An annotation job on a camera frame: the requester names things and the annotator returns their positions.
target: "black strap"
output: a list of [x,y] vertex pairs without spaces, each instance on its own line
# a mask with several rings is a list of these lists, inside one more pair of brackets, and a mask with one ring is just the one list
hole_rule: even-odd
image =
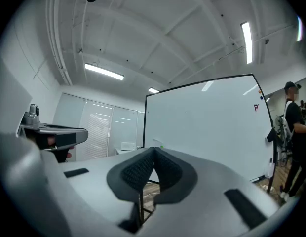
[[87,173],[89,172],[86,168],[79,168],[79,169],[76,169],[76,170],[71,170],[71,171],[66,171],[64,172],[66,178],[70,178],[70,177],[73,177],[73,176],[78,176],[78,175],[81,175],[81,174],[84,174],[84,173]]
[[266,217],[238,189],[228,190],[224,194],[250,229],[266,220]]

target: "white bag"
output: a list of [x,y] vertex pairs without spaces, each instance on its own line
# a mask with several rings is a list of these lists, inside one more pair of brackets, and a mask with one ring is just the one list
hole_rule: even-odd
[[284,135],[285,135],[285,140],[284,140],[284,148],[285,149],[291,149],[292,148],[291,139],[292,139],[292,136],[293,136],[293,133],[294,133],[293,130],[292,130],[292,132],[290,131],[288,122],[286,120],[287,108],[291,103],[293,103],[293,102],[292,101],[287,102],[286,107],[285,107],[285,112],[284,112],[283,118],[282,118],[283,131],[284,131]]

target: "fluorescent light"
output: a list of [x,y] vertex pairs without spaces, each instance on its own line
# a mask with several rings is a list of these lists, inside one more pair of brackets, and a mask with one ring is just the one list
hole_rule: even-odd
[[252,36],[251,36],[251,29],[250,23],[245,22],[241,24],[244,40],[245,40],[245,47],[246,47],[246,62],[247,64],[253,61],[253,46],[252,46]]
[[114,73],[114,72],[111,72],[109,70],[105,70],[105,69],[96,67],[96,66],[88,64],[88,63],[85,63],[85,68],[88,69],[88,70],[91,70],[91,71],[95,71],[95,72],[101,73],[103,75],[107,75],[107,76],[116,78],[118,80],[123,80],[123,78],[124,78],[123,75],[119,75],[117,73]]
[[213,81],[208,81],[201,91],[207,91],[208,88],[210,88],[212,84],[213,84]]
[[105,114],[100,114],[100,113],[96,113],[97,115],[102,115],[102,116],[107,116],[110,117],[109,115],[105,115]]
[[111,109],[110,107],[106,107],[106,106],[102,106],[102,105],[97,105],[97,106],[104,107],[104,108],[107,108],[107,109]]
[[153,89],[153,88],[149,88],[149,92],[152,93],[159,93],[159,91],[157,89]]
[[297,41],[300,41],[302,39],[302,21],[301,21],[300,17],[298,17],[298,24],[299,24],[299,28],[298,28]]
[[253,88],[251,88],[250,90],[246,91],[246,92],[243,94],[243,96],[245,96],[248,92],[251,92],[253,89],[255,89],[255,88],[257,88],[257,87],[258,87],[258,85],[255,85]]

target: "man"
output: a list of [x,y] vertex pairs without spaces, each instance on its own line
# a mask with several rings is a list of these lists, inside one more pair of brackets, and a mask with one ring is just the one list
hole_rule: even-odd
[[302,118],[306,119],[306,105],[304,104],[303,100],[300,101],[300,104]]
[[[285,85],[286,93],[286,103],[292,101],[287,107],[287,111],[284,114],[288,127],[292,136],[292,166],[288,174],[285,188],[281,193],[280,197],[288,201],[289,197],[293,197],[298,191],[301,184],[306,178],[306,125],[304,125],[304,120],[300,112],[299,106],[294,103],[299,97],[300,85],[294,84],[293,82],[288,82]],[[295,178],[299,166],[301,167],[301,172],[297,177],[296,182],[291,187],[293,179]]]

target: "black t-shirt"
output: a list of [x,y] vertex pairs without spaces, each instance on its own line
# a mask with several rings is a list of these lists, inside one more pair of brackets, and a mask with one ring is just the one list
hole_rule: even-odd
[[[296,103],[289,104],[287,108],[286,113],[286,120],[288,122],[288,126],[290,131],[293,131],[293,124],[300,123],[305,124],[304,120],[302,119],[301,111],[299,106]],[[293,157],[295,156],[301,156],[303,154],[306,154],[306,134],[305,133],[293,133],[292,136],[292,153]]]

